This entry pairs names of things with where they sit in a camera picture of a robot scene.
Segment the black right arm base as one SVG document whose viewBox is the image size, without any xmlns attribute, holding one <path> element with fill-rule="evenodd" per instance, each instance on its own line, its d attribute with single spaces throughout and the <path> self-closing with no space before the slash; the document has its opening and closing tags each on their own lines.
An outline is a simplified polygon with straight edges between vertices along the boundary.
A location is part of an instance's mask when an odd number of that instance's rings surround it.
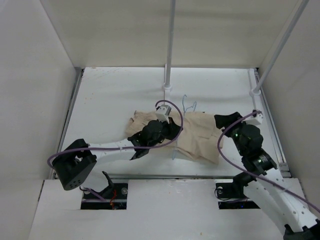
<svg viewBox="0 0 320 240">
<path fill-rule="evenodd" d="M 242 172 L 232 179 L 218 179 L 215 181 L 214 195 L 218 199 L 220 210 L 259 209 L 259 206 L 244 194 L 244 188 L 256 179 Z"/>
</svg>

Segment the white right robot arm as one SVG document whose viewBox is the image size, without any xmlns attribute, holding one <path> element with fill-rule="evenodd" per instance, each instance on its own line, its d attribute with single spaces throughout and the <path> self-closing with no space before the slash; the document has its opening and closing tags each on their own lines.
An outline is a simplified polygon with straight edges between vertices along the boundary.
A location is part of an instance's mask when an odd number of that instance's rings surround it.
<svg viewBox="0 0 320 240">
<path fill-rule="evenodd" d="M 241 173 L 231 182 L 217 183 L 216 194 L 223 200 L 247 198 L 254 202 L 277 226 L 285 240 L 318 240 L 320 220 L 308 208 L 316 208 L 292 192 L 276 162 L 262 148 L 263 136 L 258 125 L 263 121 L 259 110 L 241 116 L 214 115 L 219 137 L 233 140 L 241 156 Z"/>
</svg>

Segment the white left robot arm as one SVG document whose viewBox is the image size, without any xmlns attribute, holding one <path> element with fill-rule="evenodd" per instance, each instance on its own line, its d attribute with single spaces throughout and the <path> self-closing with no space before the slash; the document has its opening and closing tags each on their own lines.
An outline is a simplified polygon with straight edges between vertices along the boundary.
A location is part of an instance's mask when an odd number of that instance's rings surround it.
<svg viewBox="0 0 320 240">
<path fill-rule="evenodd" d="M 173 143 L 182 130 L 169 117 L 168 121 L 151 120 L 141 131 L 118 142 L 89 145 L 80 138 L 57 153 L 50 164 L 63 189 L 70 191 L 85 184 L 95 165 L 143 158 L 151 149 Z"/>
</svg>

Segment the beige trousers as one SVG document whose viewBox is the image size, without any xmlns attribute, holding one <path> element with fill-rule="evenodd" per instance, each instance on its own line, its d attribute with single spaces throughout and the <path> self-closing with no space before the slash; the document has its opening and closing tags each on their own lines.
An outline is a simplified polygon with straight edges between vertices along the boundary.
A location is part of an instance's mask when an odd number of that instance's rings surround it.
<svg viewBox="0 0 320 240">
<path fill-rule="evenodd" d="M 180 126 L 178 112 L 172 111 L 170 117 Z M 149 121 L 156 120 L 155 111 L 135 111 L 125 128 L 126 137 L 141 131 Z M 216 127 L 214 115 L 199 111 L 189 111 L 183 117 L 183 130 L 177 141 L 162 149 L 176 150 L 194 162 L 206 161 L 219 164 L 218 139 L 222 131 Z"/>
</svg>

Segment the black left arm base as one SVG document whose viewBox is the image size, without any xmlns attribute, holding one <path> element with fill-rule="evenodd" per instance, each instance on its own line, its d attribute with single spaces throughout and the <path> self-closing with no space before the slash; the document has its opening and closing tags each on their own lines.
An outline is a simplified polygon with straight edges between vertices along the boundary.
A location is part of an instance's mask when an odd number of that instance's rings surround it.
<svg viewBox="0 0 320 240">
<path fill-rule="evenodd" d="M 128 182 L 113 182 L 107 172 L 102 171 L 107 186 L 97 192 L 91 188 L 79 187 L 82 191 L 81 210 L 126 210 Z"/>
</svg>

